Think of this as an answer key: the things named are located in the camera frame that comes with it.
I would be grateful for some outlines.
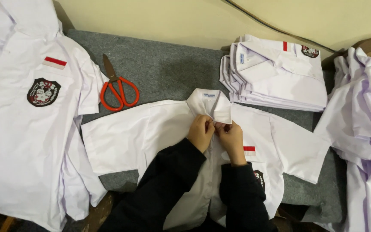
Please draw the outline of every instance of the black sleeve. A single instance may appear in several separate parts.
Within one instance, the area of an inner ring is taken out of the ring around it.
[[[162,231],[168,213],[191,189],[205,160],[188,139],[158,152],[135,192],[111,211],[98,231]]]
[[[227,206],[228,231],[278,231],[268,219],[266,196],[250,162],[240,167],[221,166],[220,198]]]

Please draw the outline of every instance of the white fabric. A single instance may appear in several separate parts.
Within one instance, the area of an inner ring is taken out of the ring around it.
[[[350,48],[335,65],[335,89],[315,129],[348,161],[348,216],[334,228],[371,232],[371,58]]]
[[[312,58],[302,49],[298,44],[252,35],[233,43],[220,66],[220,82],[230,91],[230,101],[323,111],[327,92],[320,54]]]
[[[283,172],[317,183],[327,142],[274,114],[230,103],[219,90],[203,89],[195,89],[187,101],[148,103],[82,125],[94,172],[138,170],[141,179],[158,151],[187,136],[197,114],[226,124],[233,119],[241,126],[244,145],[255,147],[255,156],[246,159],[252,162],[253,170],[264,173],[264,203],[270,218],[283,198]],[[207,211],[220,224],[225,221],[225,206],[219,198],[220,167],[229,163],[229,158],[216,136],[204,155],[207,161],[195,184],[167,216],[164,229],[199,226]]]
[[[63,70],[42,64],[66,61]],[[55,101],[27,100],[34,80],[56,81]],[[78,115],[97,113],[107,78],[61,32],[51,0],[0,1],[0,213],[61,231],[106,193],[89,164]]]

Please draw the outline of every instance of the person's right hand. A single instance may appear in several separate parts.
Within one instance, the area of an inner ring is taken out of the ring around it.
[[[243,148],[243,130],[234,121],[231,125],[216,123],[216,134],[221,145],[227,152],[231,166],[244,166],[247,164]]]

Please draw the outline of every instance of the scissor blade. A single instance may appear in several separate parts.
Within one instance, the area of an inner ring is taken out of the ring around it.
[[[106,68],[106,73],[109,79],[116,77],[116,72],[114,71],[113,65],[108,59],[107,55],[103,54],[104,67]]]

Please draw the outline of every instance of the gray felt mat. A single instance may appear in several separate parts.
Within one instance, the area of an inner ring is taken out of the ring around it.
[[[82,45],[92,60],[105,73],[102,54],[108,55],[116,74],[133,82],[140,91],[138,104],[165,99],[186,100],[195,88],[220,89],[220,59],[224,51],[175,45],[123,36],[69,30],[68,37]],[[333,87],[333,74],[327,75],[328,88]],[[127,101],[132,102],[134,91],[125,86]],[[118,106],[111,91],[106,101]],[[247,105],[286,118],[307,130],[312,130],[319,113]],[[100,113],[84,115],[83,123],[111,114],[100,104]],[[132,191],[137,182],[136,171],[119,172],[100,177],[108,190]],[[340,222],[345,210],[345,164],[332,151],[323,163],[319,183],[313,185],[284,174],[283,203],[311,206],[303,221]]]

